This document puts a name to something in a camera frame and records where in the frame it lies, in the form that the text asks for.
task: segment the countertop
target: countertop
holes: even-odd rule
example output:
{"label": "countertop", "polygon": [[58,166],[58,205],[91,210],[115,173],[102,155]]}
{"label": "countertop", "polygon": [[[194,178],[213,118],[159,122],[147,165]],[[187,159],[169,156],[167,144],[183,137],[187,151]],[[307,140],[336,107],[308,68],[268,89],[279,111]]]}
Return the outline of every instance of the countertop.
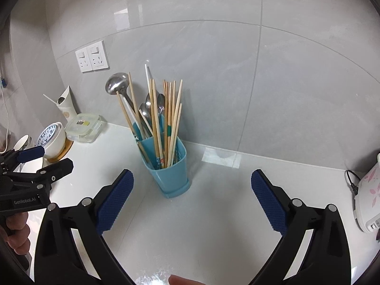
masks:
{"label": "countertop", "polygon": [[[379,251],[376,233],[363,233],[354,219],[343,170],[184,144],[191,187],[179,197],[161,195],[130,130],[113,124],[107,124],[95,142],[73,144],[66,156],[74,170],[51,192],[51,202],[59,207],[77,205],[111,184],[124,168],[132,171],[134,189],[103,237],[137,285],[167,284],[170,274],[207,285],[248,284],[281,238],[250,187],[258,168],[290,198],[312,207],[338,207],[350,247],[352,282]],[[44,209],[29,213],[32,257],[43,215]],[[73,233],[87,270],[96,276],[79,234]],[[287,276],[297,272],[310,237],[307,231]]]}

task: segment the wooden coaster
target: wooden coaster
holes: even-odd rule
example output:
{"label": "wooden coaster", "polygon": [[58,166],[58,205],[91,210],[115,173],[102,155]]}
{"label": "wooden coaster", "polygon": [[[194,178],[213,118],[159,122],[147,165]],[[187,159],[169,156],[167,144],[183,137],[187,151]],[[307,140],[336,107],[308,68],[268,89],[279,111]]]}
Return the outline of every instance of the wooden coaster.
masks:
{"label": "wooden coaster", "polygon": [[47,159],[47,161],[49,163],[55,163],[55,162],[58,162],[59,160],[61,160],[67,154],[67,152],[69,152],[73,143],[74,143],[73,141],[68,140],[66,138],[65,147],[64,147],[63,151],[61,152],[61,154],[58,155],[56,158],[49,158],[49,159]]}

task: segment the blue plastic container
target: blue plastic container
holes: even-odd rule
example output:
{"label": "blue plastic container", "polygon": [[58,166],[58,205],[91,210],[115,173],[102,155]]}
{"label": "blue plastic container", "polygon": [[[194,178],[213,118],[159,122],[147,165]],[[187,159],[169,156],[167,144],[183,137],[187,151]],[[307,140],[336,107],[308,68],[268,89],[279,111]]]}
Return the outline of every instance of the blue plastic container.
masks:
{"label": "blue plastic container", "polygon": [[[134,128],[137,131],[138,136],[141,137],[136,124],[134,124]],[[151,163],[147,163],[141,155],[142,161],[156,181],[162,195],[166,198],[173,198],[185,193],[190,188],[190,182],[187,178],[187,152],[182,141],[177,138],[176,150],[178,151],[178,162],[168,168],[158,170],[153,167],[153,164],[157,167],[153,137],[142,140],[141,144]]]}

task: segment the white switch plate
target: white switch plate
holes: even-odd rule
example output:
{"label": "white switch plate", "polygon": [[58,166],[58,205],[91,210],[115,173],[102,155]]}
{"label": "white switch plate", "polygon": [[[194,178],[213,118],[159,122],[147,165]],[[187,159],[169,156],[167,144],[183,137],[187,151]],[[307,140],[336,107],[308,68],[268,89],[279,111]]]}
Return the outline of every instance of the white switch plate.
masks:
{"label": "white switch plate", "polygon": [[82,73],[92,70],[90,57],[87,52],[87,47],[75,51],[76,59]]}
{"label": "white switch plate", "polygon": [[87,52],[90,57],[90,62],[93,70],[108,68],[103,41],[87,46]]}

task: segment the metal screw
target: metal screw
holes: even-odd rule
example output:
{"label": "metal screw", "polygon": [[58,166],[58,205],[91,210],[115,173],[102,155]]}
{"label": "metal screw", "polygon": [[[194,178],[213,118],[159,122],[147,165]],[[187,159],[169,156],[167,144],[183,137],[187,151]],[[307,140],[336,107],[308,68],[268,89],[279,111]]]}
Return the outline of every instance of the metal screw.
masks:
{"label": "metal screw", "polygon": [[337,210],[336,206],[333,204],[329,204],[329,210],[335,212]]}
{"label": "metal screw", "polygon": [[54,210],[56,208],[56,204],[55,203],[51,203],[51,204],[49,204],[48,206],[47,206],[47,209],[49,210],[49,211],[52,211],[52,210]]}
{"label": "metal screw", "polygon": [[298,198],[293,199],[292,204],[295,205],[296,207],[301,207],[302,206],[302,201]]}
{"label": "metal screw", "polygon": [[89,197],[82,200],[82,205],[84,206],[90,205],[91,203],[92,203],[92,199]]}

